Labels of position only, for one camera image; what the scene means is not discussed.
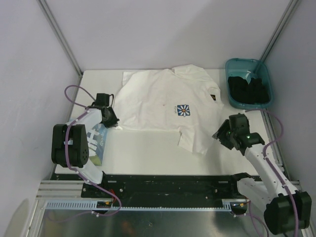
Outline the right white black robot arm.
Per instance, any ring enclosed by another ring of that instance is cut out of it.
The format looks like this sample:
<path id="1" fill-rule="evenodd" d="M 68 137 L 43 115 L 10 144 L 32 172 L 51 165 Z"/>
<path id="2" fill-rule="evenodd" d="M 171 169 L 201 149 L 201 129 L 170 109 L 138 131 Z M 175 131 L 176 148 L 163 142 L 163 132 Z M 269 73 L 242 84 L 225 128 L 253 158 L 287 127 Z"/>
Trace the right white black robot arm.
<path id="1" fill-rule="evenodd" d="M 309 227 L 311 196 L 298 190 L 283 174 L 267 152 L 272 143 L 266 144 L 258 133 L 250 131 L 246 115 L 229 116 L 213 138 L 230 150 L 240 151 L 263 182 L 260 186 L 249 174 L 236 174 L 236 181 L 228 185 L 231 197 L 247 197 L 263 212 L 266 227 L 274 235 L 293 232 L 294 236 L 298 236 L 300 230 Z"/>

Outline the white t shirt flower print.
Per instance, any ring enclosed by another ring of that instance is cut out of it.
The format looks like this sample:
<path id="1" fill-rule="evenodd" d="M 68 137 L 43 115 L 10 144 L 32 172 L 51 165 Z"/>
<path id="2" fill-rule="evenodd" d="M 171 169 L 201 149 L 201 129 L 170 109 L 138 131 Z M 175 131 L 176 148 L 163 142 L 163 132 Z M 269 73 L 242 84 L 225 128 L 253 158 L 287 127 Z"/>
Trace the white t shirt flower print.
<path id="1" fill-rule="evenodd" d="M 114 101 L 121 129 L 177 131 L 178 146 L 201 155 L 211 147 L 222 108 L 219 85 L 195 65 L 125 71 Z"/>

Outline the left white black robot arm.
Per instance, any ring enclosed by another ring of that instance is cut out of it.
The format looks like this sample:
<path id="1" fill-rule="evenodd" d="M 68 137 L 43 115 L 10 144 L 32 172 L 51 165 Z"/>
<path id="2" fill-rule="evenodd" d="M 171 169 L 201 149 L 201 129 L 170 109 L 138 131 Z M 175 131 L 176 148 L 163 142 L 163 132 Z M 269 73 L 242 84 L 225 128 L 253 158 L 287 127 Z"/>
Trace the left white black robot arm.
<path id="1" fill-rule="evenodd" d="M 89 159 L 87 133 L 99 124 L 105 128 L 118 125 L 113 100 L 113 94 L 98 93 L 82 115 L 67 124 L 55 125 L 52 133 L 52 162 L 74 171 L 85 182 L 93 183 L 91 190 L 100 198 L 108 194 L 109 185 L 102 181 L 103 172 Z"/>

